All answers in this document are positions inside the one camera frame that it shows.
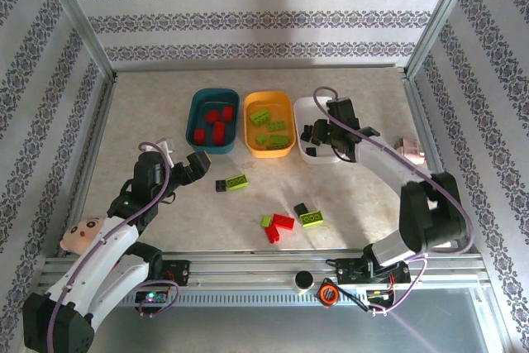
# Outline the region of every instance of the cable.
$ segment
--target cable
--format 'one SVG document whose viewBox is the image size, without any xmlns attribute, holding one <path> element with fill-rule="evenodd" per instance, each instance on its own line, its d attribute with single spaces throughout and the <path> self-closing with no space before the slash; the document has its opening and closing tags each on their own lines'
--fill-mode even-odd
<svg viewBox="0 0 529 353">
<path fill-rule="evenodd" d="M 332 151 L 334 152 L 334 154 L 336 155 L 336 157 L 338 159 L 340 159 L 341 161 L 345 161 L 347 163 L 354 163 L 354 161 L 351 160 L 351 159 L 347 159 L 345 157 L 341 157 L 340 154 L 338 153 L 338 150 L 336 150 L 336 148 L 334 146 L 331 145 L 331 148 L 332 148 Z"/>
<path fill-rule="evenodd" d="M 407 288 L 406 292 L 404 293 L 404 295 L 397 301 L 395 302 L 392 306 L 390 306 L 389 308 L 385 308 L 384 306 L 381 306 L 381 305 L 377 305 L 376 303 L 370 303 L 369 305 L 372 307 L 372 308 L 377 308 L 377 309 L 380 309 L 379 311 L 376 311 L 373 309 L 373 315 L 375 314 L 386 314 L 387 312 L 391 312 L 392 310 L 394 310 L 395 308 L 398 307 L 398 305 L 400 305 L 402 302 L 404 302 L 404 299 L 407 298 L 407 296 L 412 292 L 413 288 L 415 287 L 415 285 L 419 282 L 419 279 L 422 277 L 422 275 L 424 274 L 424 272 L 426 271 L 427 269 L 427 266 L 428 266 L 428 260 L 427 258 L 424 256 L 422 258 L 416 258 L 415 260 L 409 260 L 408 263 L 411 263 L 411 262 L 418 262 L 419 260 L 423 261 L 424 262 L 424 265 L 422 266 L 422 269 L 421 271 L 419 272 L 419 274 L 417 275 L 417 277 L 413 280 L 413 282 L 410 284 L 410 286 Z"/>
<path fill-rule="evenodd" d="M 143 214 L 144 212 L 146 212 L 147 210 L 152 208 L 155 204 L 157 204 L 157 202 L 159 202 L 159 200 L 161 199 L 161 197 L 164 194 L 165 190 L 167 189 L 167 185 L 169 184 L 169 172 L 170 172 L 169 161 L 167 160 L 167 156 L 160 149 L 159 146 L 157 146 L 155 144 L 151 144 L 149 142 L 141 142 L 138 145 L 138 149 L 142 150 L 143 146 L 146 146 L 146 145 L 152 146 L 153 148 L 155 148 L 161 154 L 162 159 L 164 161 L 165 178 L 164 178 L 164 183 L 162 184 L 162 188 L 160 189 L 158 194 L 156 194 L 156 196 L 145 207 L 143 207 L 141 210 L 138 210 L 137 212 L 132 214 L 130 217 L 128 217 L 123 222 L 119 223 L 117 226 L 115 226 L 113 229 L 111 229 L 103 238 L 99 239 L 99 241 L 96 243 L 96 245 L 94 247 L 92 247 L 92 249 L 90 249 L 90 251 L 84 256 L 84 258 L 81 260 L 81 262 L 79 263 L 77 268 L 74 270 L 74 272 L 72 273 L 72 275 L 68 279 L 68 283 L 66 283 L 66 285 L 63 287 L 63 291 L 60 294 L 59 299 L 57 299 L 57 302 L 56 302 L 56 304 L 55 304 L 55 306 L 53 308 L 53 312 L 51 313 L 51 316 L 50 316 L 50 322 L 48 323 L 48 333 L 47 333 L 47 336 L 46 336 L 46 344 L 47 344 L 49 353 L 53 353 L 54 352 L 54 349 L 53 349 L 53 329 L 54 329 L 54 326 L 55 326 L 55 320 L 57 318 L 57 313 L 59 312 L 59 309 L 60 309 L 60 305 L 62 304 L 62 302 L 66 298 L 66 294 L 68 293 L 68 291 L 71 290 L 71 287 L 72 287 L 72 285 L 75 282 L 75 279 L 77 278 L 77 276 L 79 275 L 79 273 L 81 272 L 83 267 L 88 263 L 90 258 L 92 258 L 92 256 L 99 249 L 99 247 L 101 247 L 104 244 L 103 243 L 104 241 L 106 241 L 110 237 L 112 237 L 112 235 L 114 235 L 114 233 L 116 233 L 118 230 L 120 230 L 122 227 L 124 227 L 127 223 L 129 223 L 133 219 L 139 217 L 141 214 Z"/>
<path fill-rule="evenodd" d="M 415 165 L 409 164 L 400 154 L 394 152 L 393 149 L 389 149 L 386 145 L 383 145 L 383 144 L 381 144 L 381 143 L 379 143 L 379 142 L 377 142 L 375 140 L 372 140 L 371 138 L 369 138 L 365 134 L 362 134 L 361 132 L 359 132 L 357 130 L 354 130 L 353 128 L 347 126 L 346 124 L 340 122 L 335 117 L 331 116 L 329 114 L 329 112 L 327 112 L 326 109 L 317 100 L 317 93 L 319 91 L 322 91 L 322 90 L 327 90 L 327 91 L 332 92 L 334 94 L 335 98 L 338 98 L 338 92 L 334 88 L 318 87 L 318 88 L 316 88 L 314 90 L 314 93 L 312 95 L 312 98 L 314 99 L 314 102 L 316 103 L 316 106 L 320 109 L 320 111 L 322 111 L 322 113 L 325 116 L 327 116 L 327 118 L 331 122 L 333 122 L 337 126 L 340 126 L 343 129 L 347 130 L 348 132 L 351 132 L 352 134 L 355 134 L 356 136 L 358 136 L 362 140 L 368 141 L 371 145 L 376 146 L 377 148 L 381 149 L 382 151 L 384 151 L 385 153 L 387 153 L 388 155 L 393 157 L 398 163 L 403 165 L 406 169 L 409 169 L 415 175 L 417 175 L 420 178 L 422 178 L 425 181 L 427 181 L 435 190 L 437 190 L 440 194 L 442 194 L 457 209 L 457 211 L 459 211 L 461 216 L 464 218 L 465 224 L 466 224 L 466 228 L 467 228 L 467 232 L 468 232 L 468 240 L 466 242 L 466 245 L 463 248 L 458 249 L 458 250 L 454 250 L 454 251 L 436 251 L 436 250 L 431 250 L 431 252 L 436 252 L 436 253 L 439 253 L 439 254 L 463 254 L 464 252 L 468 251 L 474 245 L 474 225 L 472 225 L 472 221 L 470 220 L 469 214 L 465 211 L 463 206 L 461 206 L 461 204 L 446 189 L 444 189 L 442 186 L 440 186 L 432 178 L 428 177 L 426 174 L 421 172 L 421 170 L 419 170 Z M 419 259 L 419 257 L 414 255 L 410 259 L 412 259 L 412 260 Z"/>
<path fill-rule="evenodd" d="M 149 318 L 154 318 L 156 316 L 159 316 L 160 314 L 162 314 L 163 312 L 166 312 L 167 310 L 169 310 L 169 308 L 171 308 L 171 306 L 174 305 L 174 303 L 176 302 L 176 300 L 179 298 L 179 295 L 180 295 L 180 287 L 178 284 L 176 284 L 176 282 L 174 282 L 173 280 L 154 280 L 154 281 L 144 281 L 143 283 L 140 283 L 136 286 L 136 289 L 138 289 L 139 287 L 146 287 L 147 285 L 153 285 L 153 284 L 168 284 L 168 285 L 172 285 L 176 288 L 176 294 L 174 295 L 174 299 L 170 302 L 169 305 L 166 305 L 164 306 L 163 308 L 161 308 L 160 310 L 154 312 L 154 313 L 145 313 L 143 312 L 141 309 L 143 308 L 143 305 L 145 305 L 145 303 L 147 302 L 145 299 L 143 301 L 141 301 L 140 303 L 140 306 L 138 307 L 138 312 L 140 312 L 140 316 L 141 317 L 144 317 L 145 315 L 148 316 Z"/>
</svg>

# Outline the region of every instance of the wall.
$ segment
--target wall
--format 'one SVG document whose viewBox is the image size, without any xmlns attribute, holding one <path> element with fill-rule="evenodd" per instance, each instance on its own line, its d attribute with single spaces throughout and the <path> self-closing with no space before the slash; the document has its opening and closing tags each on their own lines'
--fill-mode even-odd
<svg viewBox="0 0 529 353">
<path fill-rule="evenodd" d="M 58 0 L 0 0 L 0 352 L 55 253 L 103 77 Z"/>
<path fill-rule="evenodd" d="M 439 0 L 79 0 L 117 70 L 404 66 Z"/>
<path fill-rule="evenodd" d="M 529 0 L 459 0 L 416 85 L 517 351 L 529 351 Z"/>
</svg>

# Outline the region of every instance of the lego brick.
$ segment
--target lego brick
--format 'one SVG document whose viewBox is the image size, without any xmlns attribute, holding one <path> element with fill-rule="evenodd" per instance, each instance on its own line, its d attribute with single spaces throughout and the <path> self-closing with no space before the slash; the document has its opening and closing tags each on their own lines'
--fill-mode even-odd
<svg viewBox="0 0 529 353">
<path fill-rule="evenodd" d="M 288 136 L 276 136 L 274 134 L 270 136 L 270 144 L 272 145 L 283 144 L 283 145 L 288 146 L 289 142 L 290 142 L 290 138 L 288 138 Z"/>
<path fill-rule="evenodd" d="M 226 123 L 233 120 L 233 107 L 224 107 L 222 109 L 222 120 Z"/>
<path fill-rule="evenodd" d="M 311 135 L 306 133 L 305 131 L 301 133 L 301 136 L 299 137 L 301 141 L 310 142 L 311 141 Z"/>
<path fill-rule="evenodd" d="M 250 120 L 256 127 L 262 126 L 263 124 L 269 122 L 271 118 L 272 115 L 270 115 L 266 109 L 261 109 L 260 111 L 254 112 L 250 115 Z"/>
<path fill-rule="evenodd" d="M 239 188 L 244 188 L 248 185 L 248 179 L 244 174 L 237 175 L 236 177 L 229 178 L 226 180 L 228 190 L 235 190 Z"/>
<path fill-rule="evenodd" d="M 224 179 L 219 179 L 218 181 L 215 181 L 215 190 L 217 192 L 226 192 L 227 191 L 226 181 Z"/>
<path fill-rule="evenodd" d="M 275 227 L 274 225 L 270 225 L 269 227 L 266 227 L 264 231 L 266 232 L 268 241 L 271 244 L 274 244 L 275 242 L 279 241 L 279 232 L 277 227 Z"/>
<path fill-rule="evenodd" d="M 218 122 L 221 120 L 221 113 L 218 110 L 212 110 L 206 115 L 206 121 L 209 124 L 213 124 L 214 122 Z"/>
<path fill-rule="evenodd" d="M 277 149 L 284 149 L 287 146 L 288 145 L 286 145 L 286 144 L 272 144 L 272 145 L 266 146 L 266 149 L 267 150 L 277 150 Z"/>
<path fill-rule="evenodd" d="M 323 215 L 321 211 L 308 212 L 303 214 L 300 218 L 303 227 L 311 227 L 323 222 Z"/>
<path fill-rule="evenodd" d="M 294 229 L 294 223 L 296 220 L 291 217 L 287 217 L 284 215 L 274 214 L 272 217 L 272 225 L 275 227 L 282 227 L 283 229 L 288 229 L 289 231 L 292 231 Z"/>
<path fill-rule="evenodd" d="M 270 225 L 272 225 L 272 217 L 270 215 L 265 215 L 261 220 L 261 226 L 269 227 Z"/>
<path fill-rule="evenodd" d="M 197 128 L 193 134 L 193 142 L 195 145 L 206 145 L 206 130 Z"/>
<path fill-rule="evenodd" d="M 285 123 L 283 121 L 280 121 L 280 122 L 269 122 L 266 125 L 266 128 L 268 129 L 269 132 L 286 130 L 287 129 L 287 123 Z"/>
<path fill-rule="evenodd" d="M 298 215 L 298 217 L 301 217 L 304 214 L 308 214 L 307 206 L 305 203 L 300 203 L 296 207 L 294 207 L 294 211 Z"/>
<path fill-rule="evenodd" d="M 213 144 L 220 146 L 224 145 L 224 132 L 226 131 L 225 122 L 215 122 L 213 126 Z"/>
<path fill-rule="evenodd" d="M 255 142 L 257 142 L 257 145 L 264 145 L 266 143 L 266 141 L 268 140 L 266 134 L 259 134 L 256 138 L 255 138 Z"/>
</svg>

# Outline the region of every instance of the purple cable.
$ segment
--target purple cable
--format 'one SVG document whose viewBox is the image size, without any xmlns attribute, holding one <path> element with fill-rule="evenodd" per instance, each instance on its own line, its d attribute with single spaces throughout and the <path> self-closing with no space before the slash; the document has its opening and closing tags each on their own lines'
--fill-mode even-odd
<svg viewBox="0 0 529 353">
<path fill-rule="evenodd" d="M 66 285 L 63 287 L 63 292 L 60 294 L 59 299 L 57 299 L 57 303 L 55 304 L 55 306 L 53 308 L 53 312 L 51 313 L 50 322 L 48 323 L 48 333 L 47 333 L 47 336 L 46 336 L 46 343 L 47 343 L 47 346 L 48 346 L 48 352 L 49 353 L 53 353 L 54 352 L 54 350 L 53 350 L 53 329 L 54 329 L 54 325 L 55 325 L 55 319 L 57 318 L 57 313 L 59 312 L 59 309 L 60 309 L 60 305 L 62 304 L 62 302 L 66 298 L 66 294 L 70 290 L 69 287 L 72 286 L 72 284 L 75 281 L 75 278 L 78 276 L 80 271 L 88 263 L 90 258 L 92 258 L 92 256 L 99 249 L 99 247 L 102 246 L 103 241 L 108 240 L 108 238 L 110 238 L 119 229 L 124 227 L 127 223 L 129 223 L 133 219 L 139 217 L 141 214 L 143 214 L 144 212 L 149 210 L 151 207 L 153 207 L 155 204 L 157 204 L 157 202 L 159 202 L 159 200 L 161 199 L 161 197 L 164 194 L 165 190 L 167 189 L 167 185 L 169 184 L 169 173 L 170 173 L 169 161 L 167 160 L 167 156 L 160 149 L 159 146 L 157 146 L 155 144 L 151 144 L 150 142 L 141 142 L 138 145 L 138 149 L 142 150 L 143 146 L 146 146 L 146 145 L 152 146 L 153 148 L 155 148 L 161 154 L 162 159 L 164 160 L 164 170 L 165 170 L 164 184 L 162 185 L 162 188 L 160 189 L 160 191 L 158 192 L 156 197 L 153 198 L 145 207 L 143 207 L 141 210 L 138 210 L 137 212 L 132 214 L 126 220 L 124 220 L 123 222 L 118 224 L 116 227 L 111 229 L 102 239 L 100 239 L 96 243 L 96 245 L 94 247 L 92 247 L 92 249 L 84 256 L 84 258 L 79 263 L 79 266 L 74 270 L 74 272 L 72 273 L 72 275 L 70 276 L 70 278 L 68 280 L 68 283 L 66 283 Z"/>
<path fill-rule="evenodd" d="M 391 312 L 392 310 L 394 310 L 395 308 L 398 307 L 398 305 L 400 305 L 402 302 L 404 302 L 404 299 L 407 298 L 407 296 L 412 292 L 413 290 L 413 287 L 415 287 L 415 284 L 417 284 L 419 282 L 419 279 L 422 277 L 422 275 L 424 274 L 424 272 L 426 271 L 427 269 L 427 265 L 428 265 L 428 261 L 425 257 L 422 257 L 422 258 L 416 258 L 415 260 L 409 260 L 408 262 L 418 262 L 419 260 L 422 260 L 424 262 L 424 265 L 422 266 L 422 269 L 421 271 L 419 272 L 419 274 L 417 275 L 417 277 L 413 280 L 413 282 L 410 284 L 410 286 L 407 288 L 406 292 L 404 293 L 404 295 L 396 302 L 394 303 L 392 306 L 390 306 L 389 308 L 385 308 L 384 306 L 381 306 L 381 305 L 377 305 L 376 303 L 370 303 L 369 305 L 373 308 L 377 308 L 377 309 L 380 309 L 379 312 L 377 311 L 373 311 L 374 314 L 380 314 L 380 313 L 387 313 L 387 312 Z"/>
<path fill-rule="evenodd" d="M 179 295 L 180 295 L 180 287 L 178 284 L 176 284 L 176 282 L 174 282 L 173 280 L 154 280 L 154 281 L 144 281 L 143 283 L 139 283 L 137 286 L 136 286 L 136 289 L 138 289 L 139 287 L 146 287 L 147 285 L 153 285 L 153 284 L 169 284 L 169 285 L 172 285 L 176 288 L 176 295 L 174 297 L 174 299 L 171 301 L 171 303 L 167 306 L 164 306 L 163 308 L 161 308 L 158 312 L 154 312 L 154 313 L 143 313 L 141 311 L 141 309 L 143 308 L 143 305 L 147 302 L 145 299 L 143 301 L 141 301 L 140 303 L 140 306 L 138 307 L 138 312 L 140 312 L 140 316 L 144 317 L 145 315 L 147 315 L 149 318 L 154 318 L 156 316 L 159 316 L 160 314 L 162 314 L 163 312 L 166 312 L 167 310 L 169 310 L 169 308 L 171 306 L 173 306 L 175 303 L 176 303 L 176 300 L 179 298 Z"/>
<path fill-rule="evenodd" d="M 461 204 L 446 189 L 444 189 L 442 186 L 440 186 L 436 181 L 434 181 L 433 179 L 428 177 L 426 174 L 421 172 L 421 170 L 419 170 L 417 167 L 415 167 L 415 165 L 409 164 L 401 155 L 399 155 L 398 153 L 393 152 L 386 145 L 382 145 L 379 142 L 377 142 L 375 140 L 372 140 L 371 138 L 369 138 L 365 134 L 362 134 L 361 132 L 359 132 L 357 130 L 353 130 L 351 127 L 347 126 L 346 124 L 340 122 L 335 117 L 331 116 L 329 114 L 329 112 L 327 112 L 325 110 L 325 108 L 317 100 L 317 93 L 319 91 L 322 91 L 322 90 L 327 90 L 327 91 L 332 92 L 334 94 L 335 98 L 338 98 L 338 92 L 334 88 L 318 87 L 318 88 L 316 88 L 314 90 L 314 94 L 312 95 L 312 98 L 314 99 L 314 102 L 316 103 L 316 106 L 320 109 L 320 111 L 322 111 L 322 113 L 325 116 L 327 116 L 327 118 L 331 122 L 333 122 L 337 126 L 340 126 L 343 129 L 347 130 L 348 132 L 351 132 L 351 133 L 355 134 L 356 136 L 358 136 L 362 140 L 368 141 L 371 145 L 374 145 L 377 148 L 383 150 L 388 155 L 393 157 L 396 161 L 398 161 L 398 163 L 400 163 L 401 165 L 403 165 L 404 167 L 406 167 L 407 169 L 412 171 L 415 175 L 417 175 L 420 178 L 422 178 L 425 181 L 427 181 L 435 190 L 437 190 L 440 194 L 442 194 L 457 209 L 457 211 L 459 211 L 461 216 L 464 218 L 465 224 L 466 224 L 466 228 L 467 228 L 467 231 L 468 231 L 468 238 L 469 238 L 467 240 L 467 242 L 466 242 L 465 247 L 463 247 L 461 249 L 458 249 L 458 250 L 454 250 L 454 251 L 436 251 L 436 250 L 431 250 L 431 252 L 436 252 L 438 254 L 463 254 L 466 251 L 468 251 L 474 245 L 474 225 L 472 225 L 472 221 L 470 220 L 469 214 L 465 211 L 463 206 L 461 206 Z M 413 257 L 410 257 L 410 258 L 411 259 L 419 259 L 415 255 Z"/>
</svg>

